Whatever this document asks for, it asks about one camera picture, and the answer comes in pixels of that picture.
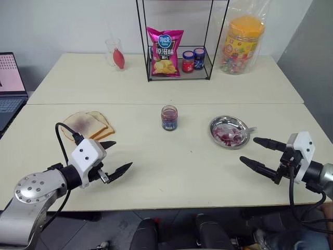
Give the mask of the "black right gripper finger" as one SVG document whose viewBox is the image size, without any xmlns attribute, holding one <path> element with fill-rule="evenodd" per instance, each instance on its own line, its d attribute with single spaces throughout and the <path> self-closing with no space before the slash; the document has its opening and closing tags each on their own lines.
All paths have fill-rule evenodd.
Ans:
<svg viewBox="0 0 333 250">
<path fill-rule="evenodd" d="M 264 164 L 249 159 L 245 156 L 239 157 L 240 161 L 245 164 L 247 167 L 255 171 L 256 173 L 259 173 L 269 179 L 271 179 L 275 184 L 279 185 L 280 183 L 280 177 L 278 176 L 278 172 L 276 170 L 270 169 L 266 167 Z"/>
<path fill-rule="evenodd" d="M 262 138 L 262 137 L 255 137 L 253 139 L 253 141 L 265 148 L 274 150 L 274 151 L 280 151 L 280 152 L 284 152 L 286 149 L 286 144 L 276 141 L 276 140 L 272 140 L 272 139 L 268 139 L 268 138 Z"/>
</svg>

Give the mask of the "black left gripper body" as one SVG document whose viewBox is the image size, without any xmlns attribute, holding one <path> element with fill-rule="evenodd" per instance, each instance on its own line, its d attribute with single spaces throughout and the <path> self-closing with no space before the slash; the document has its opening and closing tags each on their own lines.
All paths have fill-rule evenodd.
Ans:
<svg viewBox="0 0 333 250">
<path fill-rule="evenodd" d="M 102 170 L 102 167 L 104 166 L 102 160 L 106 157 L 106 155 L 107 153 L 104 149 L 93 151 L 90 155 L 88 155 L 88 161 L 92 167 L 88 171 L 89 182 L 101 179 L 103 183 L 109 183 L 110 181 L 109 177 Z"/>
</svg>

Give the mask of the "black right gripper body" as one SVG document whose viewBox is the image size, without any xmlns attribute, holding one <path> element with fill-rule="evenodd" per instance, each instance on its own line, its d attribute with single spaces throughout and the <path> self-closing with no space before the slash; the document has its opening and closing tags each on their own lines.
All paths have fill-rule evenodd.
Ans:
<svg viewBox="0 0 333 250">
<path fill-rule="evenodd" d="M 292 147 L 287 147 L 286 144 L 278 144 L 277 150 L 283 153 L 277 169 L 277 178 L 285 177 L 290 179 L 293 177 L 295 179 L 302 160 L 301 152 Z"/>
</svg>

